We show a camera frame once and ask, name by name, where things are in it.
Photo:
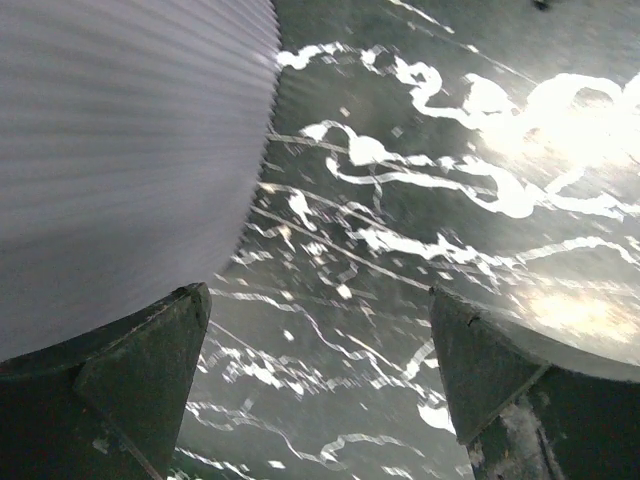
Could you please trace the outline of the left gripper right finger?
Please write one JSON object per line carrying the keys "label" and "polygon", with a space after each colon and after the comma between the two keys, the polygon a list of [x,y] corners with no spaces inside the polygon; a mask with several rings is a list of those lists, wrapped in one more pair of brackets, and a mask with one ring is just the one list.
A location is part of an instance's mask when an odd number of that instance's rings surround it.
{"label": "left gripper right finger", "polygon": [[639,369],[429,291],[457,441],[477,479],[636,479]]}

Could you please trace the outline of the grey mesh trash bin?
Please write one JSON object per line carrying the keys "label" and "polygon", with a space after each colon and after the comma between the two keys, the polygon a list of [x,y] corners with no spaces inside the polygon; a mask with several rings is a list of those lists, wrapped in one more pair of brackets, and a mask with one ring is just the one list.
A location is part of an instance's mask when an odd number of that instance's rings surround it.
{"label": "grey mesh trash bin", "polygon": [[208,281],[261,171],[269,1],[1,5],[1,356]]}

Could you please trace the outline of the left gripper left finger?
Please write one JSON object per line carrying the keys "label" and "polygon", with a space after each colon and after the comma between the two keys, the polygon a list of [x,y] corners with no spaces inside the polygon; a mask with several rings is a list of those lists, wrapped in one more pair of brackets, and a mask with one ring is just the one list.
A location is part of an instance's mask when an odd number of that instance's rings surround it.
{"label": "left gripper left finger", "polygon": [[194,283],[2,362],[2,478],[166,478],[210,313]]}

